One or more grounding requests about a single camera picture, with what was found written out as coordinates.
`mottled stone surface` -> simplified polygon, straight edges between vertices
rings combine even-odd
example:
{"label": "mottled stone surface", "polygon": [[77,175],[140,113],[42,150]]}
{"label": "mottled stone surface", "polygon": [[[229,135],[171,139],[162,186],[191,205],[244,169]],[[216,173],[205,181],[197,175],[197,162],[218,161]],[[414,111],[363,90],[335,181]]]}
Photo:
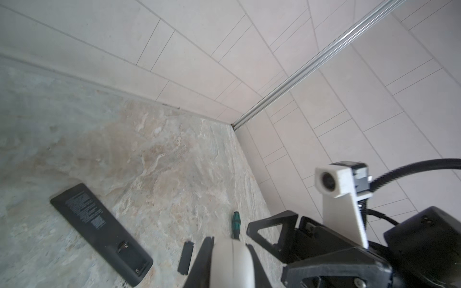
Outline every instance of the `mottled stone surface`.
{"label": "mottled stone surface", "polygon": [[[122,287],[49,204],[84,182],[154,259],[138,287],[181,287],[183,243],[269,216],[229,125],[0,65],[0,283]],[[275,287],[280,263],[255,245]]]}

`tiled wall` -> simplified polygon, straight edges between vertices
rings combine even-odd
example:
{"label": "tiled wall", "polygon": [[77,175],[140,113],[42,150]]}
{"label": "tiled wall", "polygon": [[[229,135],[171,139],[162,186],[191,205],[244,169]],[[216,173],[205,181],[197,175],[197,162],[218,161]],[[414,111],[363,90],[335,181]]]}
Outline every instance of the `tiled wall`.
{"label": "tiled wall", "polygon": [[[460,27],[460,0],[407,0],[239,129],[271,213],[290,209],[321,221],[318,165],[361,161],[378,177],[417,161],[461,158]],[[378,190],[369,206],[403,221],[434,205],[461,220],[460,176],[408,176]],[[370,240],[385,244],[391,225],[368,220]]]}
{"label": "tiled wall", "polygon": [[380,2],[3,0],[0,55],[232,123]]}

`camera lens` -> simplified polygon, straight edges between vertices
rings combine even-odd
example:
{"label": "camera lens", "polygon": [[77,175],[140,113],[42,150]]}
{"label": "camera lens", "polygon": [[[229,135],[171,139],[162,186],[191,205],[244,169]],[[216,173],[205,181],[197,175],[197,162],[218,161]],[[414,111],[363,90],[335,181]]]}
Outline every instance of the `camera lens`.
{"label": "camera lens", "polygon": [[322,183],[325,188],[327,188],[330,191],[335,190],[336,187],[336,182],[335,178],[330,173],[324,173],[322,176]]}

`stone countertop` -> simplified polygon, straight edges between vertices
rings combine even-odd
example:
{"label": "stone countertop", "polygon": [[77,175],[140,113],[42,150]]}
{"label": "stone countertop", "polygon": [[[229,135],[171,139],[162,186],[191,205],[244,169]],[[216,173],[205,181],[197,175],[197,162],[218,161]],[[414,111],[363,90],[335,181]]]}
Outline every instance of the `stone countertop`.
{"label": "stone countertop", "polygon": [[[154,260],[138,287],[182,287],[185,241],[270,216],[229,125],[0,65],[0,281],[127,287],[50,205],[85,183]],[[276,239],[275,229],[266,234]],[[254,244],[274,287],[281,264]]]}

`silver metal strip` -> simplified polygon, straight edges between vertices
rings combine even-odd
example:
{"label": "silver metal strip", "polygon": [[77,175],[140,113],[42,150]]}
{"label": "silver metal strip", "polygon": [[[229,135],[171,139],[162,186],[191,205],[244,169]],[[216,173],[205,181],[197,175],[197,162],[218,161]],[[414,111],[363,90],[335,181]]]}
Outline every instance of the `silver metal strip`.
{"label": "silver metal strip", "polygon": [[339,36],[332,44],[328,45],[319,54],[307,62],[303,67],[296,71],[293,75],[288,77],[282,84],[277,86],[267,97],[259,101],[251,110],[243,114],[240,118],[232,124],[234,130],[239,129],[246,122],[251,120],[253,117],[258,115],[272,102],[277,100],[280,96],[287,93],[296,84],[301,82],[304,78],[309,76],[323,63],[335,56],[339,51],[351,43],[355,38],[362,35],[370,27],[372,27],[379,20],[384,18],[387,14],[391,13],[392,10],[397,8],[405,0],[389,0],[382,5],[378,6],[374,11],[371,11],[361,21],[357,22],[344,34]]}

